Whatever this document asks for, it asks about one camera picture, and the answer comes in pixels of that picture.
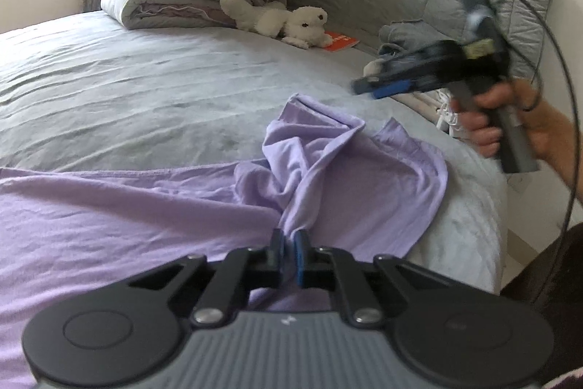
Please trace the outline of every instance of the purple cloth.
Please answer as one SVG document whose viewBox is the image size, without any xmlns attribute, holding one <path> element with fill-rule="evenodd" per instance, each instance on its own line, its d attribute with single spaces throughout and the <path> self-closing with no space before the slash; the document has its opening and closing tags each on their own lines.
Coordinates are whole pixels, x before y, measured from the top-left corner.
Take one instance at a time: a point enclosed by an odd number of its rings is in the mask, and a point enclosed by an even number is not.
<svg viewBox="0 0 583 389">
<path fill-rule="evenodd" d="M 447 185 L 439 150 L 391 120 L 364 122 L 293 96 L 267 128 L 261 160 L 146 172 L 0 174 L 0 380 L 33 384 L 20 347 L 26 322 L 57 300 L 177 259 L 222 259 L 310 230 L 314 245 L 369 261 L 405 256 Z M 322 308 L 319 293 L 255 293 L 253 305 Z"/>
</svg>

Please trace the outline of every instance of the metal bolt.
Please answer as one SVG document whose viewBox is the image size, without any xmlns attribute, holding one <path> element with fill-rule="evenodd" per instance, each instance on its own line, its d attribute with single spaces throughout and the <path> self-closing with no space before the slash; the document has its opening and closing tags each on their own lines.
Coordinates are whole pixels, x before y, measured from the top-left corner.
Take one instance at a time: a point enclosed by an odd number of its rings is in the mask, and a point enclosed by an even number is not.
<svg viewBox="0 0 583 389">
<path fill-rule="evenodd" d="M 383 314 L 376 308 L 359 308 L 355 311 L 355 320 L 358 323 L 378 323 L 383 318 Z"/>
<path fill-rule="evenodd" d="M 223 318 L 223 312 L 218 308 L 201 308 L 194 313 L 194 319 L 202 325 L 218 323 Z"/>
</svg>

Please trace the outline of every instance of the orange book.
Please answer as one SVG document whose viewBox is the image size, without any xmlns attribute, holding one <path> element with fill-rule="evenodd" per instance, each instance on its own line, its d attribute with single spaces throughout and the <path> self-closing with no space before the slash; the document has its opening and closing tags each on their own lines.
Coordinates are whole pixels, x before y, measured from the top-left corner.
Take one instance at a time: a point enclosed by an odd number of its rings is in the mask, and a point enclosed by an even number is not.
<svg viewBox="0 0 583 389">
<path fill-rule="evenodd" d="M 336 32 L 326 32 L 332 38 L 332 44 L 326 47 L 324 50 L 328 52 L 337 52 L 345 48 L 354 47 L 360 40 L 349 37 L 348 35 L 337 34 Z"/>
</svg>

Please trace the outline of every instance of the white stuffed animal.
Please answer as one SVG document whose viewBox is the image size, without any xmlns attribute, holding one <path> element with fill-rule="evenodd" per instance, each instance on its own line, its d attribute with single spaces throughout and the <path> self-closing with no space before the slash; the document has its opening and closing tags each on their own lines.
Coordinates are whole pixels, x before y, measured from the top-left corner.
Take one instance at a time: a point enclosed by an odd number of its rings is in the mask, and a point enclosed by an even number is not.
<svg viewBox="0 0 583 389">
<path fill-rule="evenodd" d="M 324 32 L 328 15 L 319 7 L 300 7 L 289 12 L 279 2 L 255 7 L 245 0 L 220 0 L 220 6 L 239 30 L 271 38 L 282 35 L 282 42 L 304 49 L 332 44 L 332 38 Z"/>
</svg>

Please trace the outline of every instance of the gray bed sheet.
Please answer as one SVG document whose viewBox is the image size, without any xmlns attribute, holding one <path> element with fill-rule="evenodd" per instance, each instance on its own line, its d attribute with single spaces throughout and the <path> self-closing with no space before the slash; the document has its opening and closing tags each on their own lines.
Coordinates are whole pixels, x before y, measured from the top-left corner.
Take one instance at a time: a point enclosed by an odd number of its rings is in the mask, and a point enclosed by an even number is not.
<svg viewBox="0 0 583 389">
<path fill-rule="evenodd" d="M 364 52 L 301 50 L 227 28 L 127 31 L 104 12 L 2 34 L 0 51 L 4 167 L 145 170 L 260 157 L 267 124 L 293 93 L 358 115 L 370 131 L 394 117 L 441 148 L 450 168 L 438 215 L 409 258 L 498 290 L 504 176 L 408 107 L 351 96 L 349 81 L 372 58 Z"/>
</svg>

